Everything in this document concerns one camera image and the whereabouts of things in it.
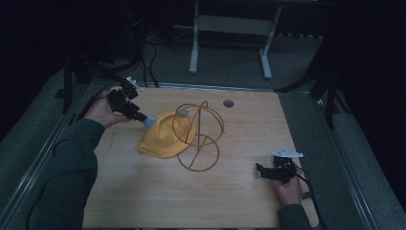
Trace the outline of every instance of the person's hand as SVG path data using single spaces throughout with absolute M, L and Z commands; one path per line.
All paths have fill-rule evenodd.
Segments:
M 297 174 L 302 174 L 302 170 L 296 168 Z M 275 186 L 278 196 L 283 205 L 302 204 L 302 186 L 297 175 L 283 184 L 280 180 L 271 180 Z
M 108 104 L 108 100 L 106 98 L 107 94 L 108 91 L 102 91 L 100 94 L 101 98 L 96 100 L 92 106 L 90 106 L 83 118 L 96 121 L 102 124 L 104 128 L 109 128 L 120 122 L 131 121 L 131 119 L 125 117 L 125 115 L 113 113 L 113 111 L 111 111 L 110 105 Z

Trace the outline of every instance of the jacket sleeve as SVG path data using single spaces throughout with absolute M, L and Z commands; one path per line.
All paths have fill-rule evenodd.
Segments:
M 42 173 L 46 181 L 29 215 L 29 229 L 82 229 L 83 209 L 98 173 L 94 150 L 103 133 L 101 124 L 83 119 L 55 147 Z
M 307 230 L 311 229 L 305 209 L 300 204 L 291 204 L 278 212 L 281 230 Z

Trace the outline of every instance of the table leg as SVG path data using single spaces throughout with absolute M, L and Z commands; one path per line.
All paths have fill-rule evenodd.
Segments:
M 271 68 L 269 66 L 269 60 L 268 60 L 268 52 L 269 52 L 269 47 L 271 46 L 272 38 L 274 38 L 275 30 L 278 25 L 278 20 L 281 15 L 282 7 L 278 7 L 275 13 L 274 20 L 271 22 L 271 26 L 269 27 L 269 33 L 266 39 L 265 46 L 261 49 L 259 49 L 259 57 L 260 57 L 260 62 L 262 63 L 262 70 L 263 70 L 263 76 L 266 79 L 272 79 L 272 74 L 271 74 Z
M 199 1 L 194 1 L 194 26 L 193 26 L 193 46 L 191 55 L 191 65 L 189 67 L 189 73 L 195 74 L 197 72 L 197 58 L 199 55 L 199 44 L 198 44 L 198 34 L 199 34 Z

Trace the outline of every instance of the cable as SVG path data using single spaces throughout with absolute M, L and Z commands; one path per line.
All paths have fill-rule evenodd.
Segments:
M 146 60 L 144 59 L 144 57 L 141 56 L 141 62 L 143 63 L 143 70 L 144 70 L 144 75 L 143 75 L 143 77 L 144 77 L 144 83 L 145 83 L 145 86 L 147 87 L 147 73 L 149 73 L 149 75 L 151 76 L 151 79 L 152 79 L 152 81 L 153 81 L 153 83 L 154 83 L 154 86 L 155 86 L 156 88 L 159 88 L 159 83 L 158 83 L 158 81 L 155 79 L 155 77 L 154 77 L 154 75 L 153 75 L 153 73 L 152 73 L 152 64 L 153 64 L 153 61 L 154 61 L 155 58 L 156 58 L 157 49 L 156 49 L 156 46 L 155 46 L 152 42 L 150 42 L 150 41 L 145 41 L 145 44 L 148 44 L 148 45 L 150 45 L 150 46 L 152 46 L 152 47 L 154 48 L 154 54 L 153 54 L 152 59 L 151 59 L 151 61 L 150 61 L 150 63 L 149 63 L 149 67 L 147 67 L 147 65 L 146 65 Z
M 288 171 L 290 171 L 289 168 L 286 167 L 285 165 L 282 165 L 282 166 L 283 166 L 284 168 L 286 168 Z M 304 169 L 302 169 L 302 168 L 300 168 L 300 167 L 298 167 L 298 166 L 296 166 L 296 168 L 302 170 L 303 172 L 305 172 L 305 173 L 308 175 L 308 173 L 307 173 Z M 325 223 L 325 220 L 323 219 L 323 216 L 322 216 L 322 214 L 320 213 L 319 205 L 317 204 L 316 196 L 314 195 L 313 186 L 311 185 L 310 181 L 307 180 L 307 179 L 305 179 L 305 178 L 302 177 L 301 175 L 297 174 L 296 172 L 292 172 L 292 171 L 290 171 L 290 172 L 293 173 L 293 174 L 295 174 L 296 176 L 298 176 L 298 177 L 307 185 L 308 191 L 309 191 L 309 193 L 310 193 L 310 198 L 311 198 L 311 200 L 313 201 L 314 209 L 316 210 L 317 217 L 319 218 L 320 225 L 322 225 L 322 229 L 323 229 L 323 230 L 328 230 L 327 225 L 326 225 L 326 223 Z
M 78 115 L 78 119 L 81 119 L 84 117 L 84 115 L 86 114 L 87 110 L 89 110 L 90 106 L 96 101 L 98 100 L 98 96 L 101 94 L 101 92 L 107 88 L 110 84 L 114 83 L 114 82 L 120 82 L 119 80 L 112 80 L 111 82 L 107 83 L 104 87 L 102 87 L 101 89 L 99 89 L 98 92 L 96 92 L 96 94 L 94 94 L 89 102 L 87 102 L 86 106 L 84 107 L 84 109 L 81 111 L 81 113 Z
M 174 36 L 173 39 L 180 38 L 180 37 L 185 36 L 185 35 L 188 35 L 188 34 L 190 34 L 190 33 L 192 33 L 192 32 L 193 32 L 193 30 L 187 30 L 186 32 L 183 32 L 182 34 L 179 34 L 179 35 Z M 168 43 L 167 40 L 153 39 L 155 36 L 158 36 L 158 35 L 160 35 L 160 34 L 153 34 L 153 35 L 147 37 L 147 38 L 146 38 L 146 41 L 151 42 L 151 43 L 155 43 L 155 44 Z

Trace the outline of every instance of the yellow cap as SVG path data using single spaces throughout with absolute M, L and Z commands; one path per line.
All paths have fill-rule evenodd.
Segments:
M 156 122 L 146 130 L 138 145 L 138 150 L 156 157 L 172 157 L 193 141 L 196 133 L 196 120 L 168 111 L 155 115 Z

